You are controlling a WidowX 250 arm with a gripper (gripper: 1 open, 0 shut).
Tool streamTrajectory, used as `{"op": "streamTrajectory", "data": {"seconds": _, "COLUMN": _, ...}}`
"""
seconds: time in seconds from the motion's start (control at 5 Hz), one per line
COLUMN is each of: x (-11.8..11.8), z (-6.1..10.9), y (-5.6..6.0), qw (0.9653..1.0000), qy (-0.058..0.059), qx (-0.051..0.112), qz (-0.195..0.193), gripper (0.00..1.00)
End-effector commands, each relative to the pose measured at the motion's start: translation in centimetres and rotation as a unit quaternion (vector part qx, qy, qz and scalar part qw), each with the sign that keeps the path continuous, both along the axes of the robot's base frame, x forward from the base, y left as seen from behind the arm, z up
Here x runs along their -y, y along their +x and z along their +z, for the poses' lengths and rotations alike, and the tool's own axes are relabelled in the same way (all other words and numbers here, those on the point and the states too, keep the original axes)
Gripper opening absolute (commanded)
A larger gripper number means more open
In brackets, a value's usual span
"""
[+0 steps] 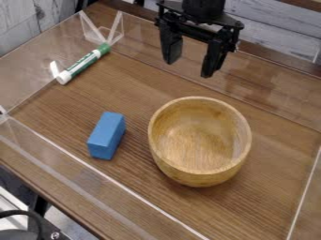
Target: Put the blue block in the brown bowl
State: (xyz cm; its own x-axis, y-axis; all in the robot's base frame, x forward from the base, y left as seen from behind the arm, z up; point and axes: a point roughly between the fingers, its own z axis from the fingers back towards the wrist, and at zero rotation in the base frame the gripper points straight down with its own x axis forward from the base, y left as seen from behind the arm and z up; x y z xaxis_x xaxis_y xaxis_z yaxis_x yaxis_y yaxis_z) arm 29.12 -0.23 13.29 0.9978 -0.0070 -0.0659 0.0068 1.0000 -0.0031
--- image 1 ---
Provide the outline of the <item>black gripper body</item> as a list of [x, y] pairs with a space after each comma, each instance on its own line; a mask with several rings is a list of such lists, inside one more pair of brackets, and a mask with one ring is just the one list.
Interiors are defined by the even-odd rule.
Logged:
[[182, 36], [204, 42], [217, 39], [227, 52], [237, 49], [245, 24], [225, 13], [227, 0], [158, 0], [156, 25], [164, 45], [178, 42]]

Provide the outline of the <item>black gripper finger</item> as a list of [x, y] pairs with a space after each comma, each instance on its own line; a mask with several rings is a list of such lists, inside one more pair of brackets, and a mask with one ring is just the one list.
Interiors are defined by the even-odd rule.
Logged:
[[172, 65], [182, 55], [184, 38], [177, 32], [173, 32], [169, 28], [161, 29], [161, 46], [164, 60]]
[[213, 73], [223, 67], [227, 59], [228, 50], [223, 40], [213, 39], [209, 43], [208, 53], [205, 55], [201, 76], [211, 78]]

